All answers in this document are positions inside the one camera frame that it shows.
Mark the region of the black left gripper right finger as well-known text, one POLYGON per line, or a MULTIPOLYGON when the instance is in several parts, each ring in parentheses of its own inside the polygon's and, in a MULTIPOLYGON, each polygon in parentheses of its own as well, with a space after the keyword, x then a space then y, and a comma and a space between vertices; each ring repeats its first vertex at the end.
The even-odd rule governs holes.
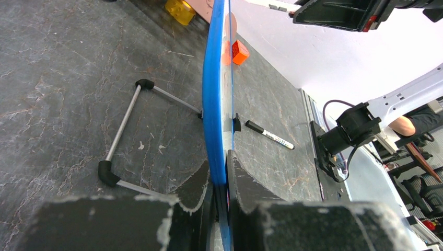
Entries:
POLYGON ((404 221, 372 202, 288 202, 227 153, 232 250, 414 250, 404 221))

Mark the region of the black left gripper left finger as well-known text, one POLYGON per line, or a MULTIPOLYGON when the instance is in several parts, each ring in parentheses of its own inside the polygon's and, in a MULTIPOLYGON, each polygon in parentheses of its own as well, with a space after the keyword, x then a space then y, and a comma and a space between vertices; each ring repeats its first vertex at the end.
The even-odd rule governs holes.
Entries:
POLYGON ((45 203, 18 250, 208 250, 208 162, 170 195, 73 197, 45 203))

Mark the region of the red whiteboard marker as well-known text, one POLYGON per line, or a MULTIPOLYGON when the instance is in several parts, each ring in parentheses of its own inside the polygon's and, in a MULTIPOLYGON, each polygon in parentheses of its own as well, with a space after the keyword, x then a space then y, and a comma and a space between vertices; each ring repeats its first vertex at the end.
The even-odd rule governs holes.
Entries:
POLYGON ((294 3, 276 0, 245 0, 245 2, 285 13, 294 13, 301 8, 300 5, 294 3))

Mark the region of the blue framed whiteboard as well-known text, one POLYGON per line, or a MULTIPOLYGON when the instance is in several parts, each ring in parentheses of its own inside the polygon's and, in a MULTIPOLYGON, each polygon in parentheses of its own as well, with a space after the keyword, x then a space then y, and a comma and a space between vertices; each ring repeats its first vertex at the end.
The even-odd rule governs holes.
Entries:
POLYGON ((227 153, 234 145, 230 1, 214 1, 202 75, 203 129, 224 250, 232 250, 227 153))

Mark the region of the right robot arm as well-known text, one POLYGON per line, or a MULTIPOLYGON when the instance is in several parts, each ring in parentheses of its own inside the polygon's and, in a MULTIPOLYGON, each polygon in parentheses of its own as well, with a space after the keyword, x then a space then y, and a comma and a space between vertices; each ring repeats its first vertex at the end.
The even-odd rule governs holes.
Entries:
MULTIPOLYGON (((442 1, 297 1, 293 23, 352 32, 378 28, 397 9, 418 8, 432 22, 442 20, 442 1)), ((374 139, 401 115, 442 94, 442 65, 404 86, 345 110, 337 127, 319 136, 321 146, 331 155, 358 147, 374 139)))

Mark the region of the person forearm in background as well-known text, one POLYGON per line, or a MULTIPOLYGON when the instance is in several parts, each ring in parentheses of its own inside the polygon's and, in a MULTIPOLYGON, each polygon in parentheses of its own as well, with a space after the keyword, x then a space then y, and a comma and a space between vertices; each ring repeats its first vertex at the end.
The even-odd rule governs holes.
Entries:
POLYGON ((405 137, 413 136, 416 133, 416 128, 412 121, 405 116, 395 119, 389 124, 389 127, 397 134, 405 137))

